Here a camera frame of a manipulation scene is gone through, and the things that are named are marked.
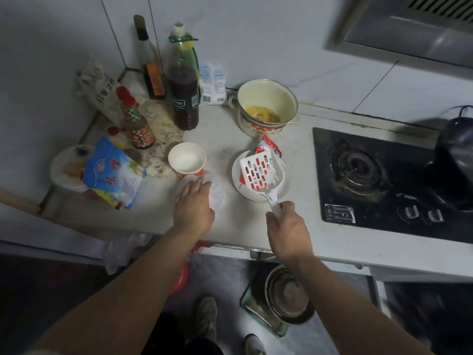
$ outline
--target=plate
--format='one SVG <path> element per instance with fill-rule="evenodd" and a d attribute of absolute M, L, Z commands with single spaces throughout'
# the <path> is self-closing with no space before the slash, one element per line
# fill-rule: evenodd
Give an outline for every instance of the plate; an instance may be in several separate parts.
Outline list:
<path fill-rule="evenodd" d="M 252 192 L 251 190 L 248 189 L 248 187 L 245 184 L 240 183 L 240 173 L 241 173 L 241 167 L 240 167 L 240 159 L 245 158 L 248 156 L 250 153 L 249 150 L 246 152 L 243 152 L 240 154 L 240 156 L 237 157 L 237 159 L 233 162 L 233 167 L 232 167 L 232 179 L 233 179 L 233 184 L 235 185 L 236 189 L 243 194 L 246 198 L 248 198 L 250 201 L 257 202 L 257 203 L 268 203 L 268 200 L 266 199 L 265 196 L 262 194 L 258 194 L 255 192 Z M 280 158 L 278 158 L 279 165 L 281 166 L 282 171 L 284 172 L 284 180 L 282 181 L 282 184 L 280 185 L 278 189 L 278 200 L 282 199 L 287 192 L 289 191 L 289 188 L 291 186 L 291 173 L 289 172 L 289 168 L 287 167 L 286 163 Z"/>

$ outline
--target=paper cup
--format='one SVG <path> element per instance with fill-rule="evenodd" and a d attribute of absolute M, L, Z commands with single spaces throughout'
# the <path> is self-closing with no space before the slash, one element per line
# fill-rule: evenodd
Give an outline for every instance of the paper cup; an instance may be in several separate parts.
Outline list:
<path fill-rule="evenodd" d="M 191 142 L 180 143 L 169 152 L 168 162 L 180 178 L 188 174 L 201 176 L 207 156 L 204 149 Z"/>

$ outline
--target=pot handle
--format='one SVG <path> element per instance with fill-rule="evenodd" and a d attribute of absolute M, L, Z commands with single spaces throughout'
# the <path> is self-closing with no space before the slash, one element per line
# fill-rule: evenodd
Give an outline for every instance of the pot handle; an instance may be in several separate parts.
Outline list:
<path fill-rule="evenodd" d="M 228 98 L 228 105 L 231 108 L 237 109 L 240 106 L 240 102 L 238 102 L 238 98 L 236 96 L 230 96 Z"/>
<path fill-rule="evenodd" d="M 296 113 L 296 116 L 297 116 L 297 121 L 289 121 L 290 124 L 299 122 L 299 119 L 300 119 L 299 113 Z"/>

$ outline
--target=left hand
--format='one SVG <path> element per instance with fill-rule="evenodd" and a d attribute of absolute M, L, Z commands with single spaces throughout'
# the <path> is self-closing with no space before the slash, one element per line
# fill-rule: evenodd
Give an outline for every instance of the left hand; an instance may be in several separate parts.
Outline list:
<path fill-rule="evenodd" d="M 203 179 L 189 182 L 174 202 L 174 227 L 200 238 L 207 233 L 215 220 L 209 205 L 211 182 L 202 185 Z"/>

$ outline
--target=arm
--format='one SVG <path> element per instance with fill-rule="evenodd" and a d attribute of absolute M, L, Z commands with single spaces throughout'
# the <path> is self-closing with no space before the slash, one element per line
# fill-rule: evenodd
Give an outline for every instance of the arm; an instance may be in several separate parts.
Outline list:
<path fill-rule="evenodd" d="M 373 304 L 346 285 L 312 250 L 304 220 L 293 202 L 283 202 L 282 217 L 266 214 L 275 256 L 304 285 L 309 298 L 341 355 L 425 354 L 422 343 L 397 326 Z"/>
<path fill-rule="evenodd" d="M 140 354 L 179 270 L 215 213 L 211 183 L 190 182 L 174 203 L 174 226 L 115 280 L 54 324 L 34 345 L 61 355 Z"/>

